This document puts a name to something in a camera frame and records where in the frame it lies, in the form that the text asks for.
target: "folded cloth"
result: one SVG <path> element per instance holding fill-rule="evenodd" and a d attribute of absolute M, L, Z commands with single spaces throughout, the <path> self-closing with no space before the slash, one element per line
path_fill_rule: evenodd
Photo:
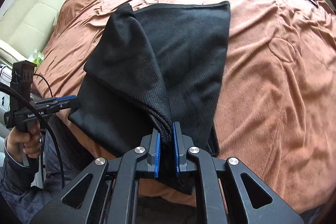
<path fill-rule="evenodd" d="M 84 66 L 69 120 L 114 155 L 161 133 L 162 178 L 174 174 L 172 121 L 194 144 L 219 153 L 213 117 L 225 62 L 230 5 L 121 5 Z M 175 188 L 191 193 L 191 188 Z"/>

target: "blue gripper pad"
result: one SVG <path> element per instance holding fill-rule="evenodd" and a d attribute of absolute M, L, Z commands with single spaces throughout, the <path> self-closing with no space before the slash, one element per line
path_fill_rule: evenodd
<path fill-rule="evenodd" d="M 174 136 L 174 157 L 175 157 L 175 167 L 176 167 L 176 176 L 178 177 L 180 174 L 180 154 L 179 154 L 179 147 L 177 145 L 177 135 L 176 135 L 176 128 L 175 123 L 173 122 L 173 136 Z"/>
<path fill-rule="evenodd" d="M 56 98 L 56 101 L 62 101 L 62 100 L 69 100 L 69 99 L 74 99 L 77 98 L 76 95 L 69 95 L 69 96 L 64 96 L 64 97 L 58 97 Z"/>
<path fill-rule="evenodd" d="M 160 133 L 157 134 L 156 149 L 155 149 L 155 165 L 154 165 L 154 177 L 159 175 L 160 167 Z"/>

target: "black bracket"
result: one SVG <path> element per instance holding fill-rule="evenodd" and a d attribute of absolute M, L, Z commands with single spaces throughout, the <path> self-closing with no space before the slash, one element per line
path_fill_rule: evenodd
<path fill-rule="evenodd" d="M 34 69 L 36 64 L 29 61 L 20 61 L 13 64 L 12 69 L 12 80 L 10 82 L 10 87 L 19 93 L 28 102 L 30 101 L 30 86 L 33 83 Z M 13 123 L 14 112 L 24 108 L 16 98 L 10 97 L 10 115 L 5 119 L 8 125 Z M 17 129 L 22 132 L 28 132 L 27 124 L 22 123 L 17 125 Z"/>
<path fill-rule="evenodd" d="M 182 135 L 178 122 L 173 124 L 173 132 L 176 175 L 195 180 L 199 224 L 303 224 L 301 217 L 238 158 L 221 160 L 194 147 L 192 139 Z M 153 130 L 122 158 L 96 159 L 30 223 L 135 223 L 139 179 L 156 178 L 159 139 Z"/>
<path fill-rule="evenodd" d="M 40 113 L 42 117 L 48 117 L 62 109 L 79 107 L 79 102 L 76 95 L 51 97 L 39 101 L 30 101 L 30 104 Z M 23 107 L 17 111 L 10 110 L 4 113 L 4 121 L 7 128 L 13 128 L 14 126 L 27 124 L 28 122 L 32 122 L 34 120 L 37 120 L 37 118 L 26 107 Z"/>

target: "orange bedsheet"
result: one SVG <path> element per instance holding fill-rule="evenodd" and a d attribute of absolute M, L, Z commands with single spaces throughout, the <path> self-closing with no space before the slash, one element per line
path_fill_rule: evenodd
<path fill-rule="evenodd" d="M 56 96 L 77 94 L 83 65 L 122 3 L 213 4 L 224 0 L 67 0 L 38 73 Z M 297 212 L 336 187 L 336 17 L 323 0 L 229 0 L 230 40 L 214 117 L 220 158 L 236 156 Z M 39 78 L 38 91 L 49 97 Z M 113 156 L 59 116 L 95 157 Z M 143 180 L 140 194 L 193 205 L 193 196 Z"/>

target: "screw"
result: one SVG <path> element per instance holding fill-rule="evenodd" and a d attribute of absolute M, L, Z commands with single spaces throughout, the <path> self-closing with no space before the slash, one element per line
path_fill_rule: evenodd
<path fill-rule="evenodd" d="M 96 158 L 96 160 L 94 162 L 97 165 L 103 165 L 105 163 L 105 159 L 104 158 Z"/>
<path fill-rule="evenodd" d="M 237 158 L 229 158 L 229 164 L 237 165 L 239 163 L 239 160 Z"/>
<path fill-rule="evenodd" d="M 142 146 L 138 146 L 137 148 L 134 149 L 135 153 L 142 154 L 145 152 L 145 148 Z"/>
<path fill-rule="evenodd" d="M 200 149 L 196 146 L 192 146 L 189 148 L 189 152 L 193 154 L 197 154 L 200 151 Z"/>

